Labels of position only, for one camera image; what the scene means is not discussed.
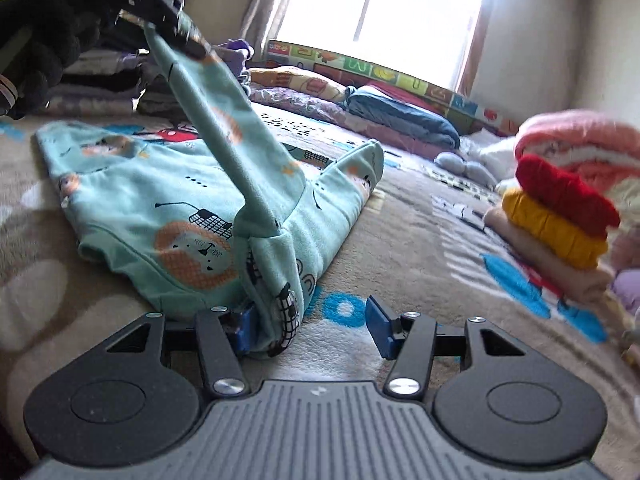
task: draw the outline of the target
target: bright window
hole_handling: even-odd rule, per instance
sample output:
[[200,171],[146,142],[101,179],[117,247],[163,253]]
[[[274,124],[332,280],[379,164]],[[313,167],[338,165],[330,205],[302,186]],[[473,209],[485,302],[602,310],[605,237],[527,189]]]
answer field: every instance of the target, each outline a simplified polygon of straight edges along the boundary
[[453,89],[482,0],[290,0],[279,40]]

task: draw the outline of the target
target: mint green garment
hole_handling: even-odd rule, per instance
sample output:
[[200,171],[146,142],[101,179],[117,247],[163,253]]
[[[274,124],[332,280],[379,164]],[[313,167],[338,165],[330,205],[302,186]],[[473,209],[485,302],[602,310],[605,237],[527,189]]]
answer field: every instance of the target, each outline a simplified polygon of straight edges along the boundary
[[169,317],[255,303],[254,351],[275,355],[382,177],[382,147],[312,156],[322,171],[307,180],[294,157],[308,152],[276,140],[215,54],[191,60],[152,27],[146,36],[201,140],[151,144],[81,123],[38,131],[80,254]]

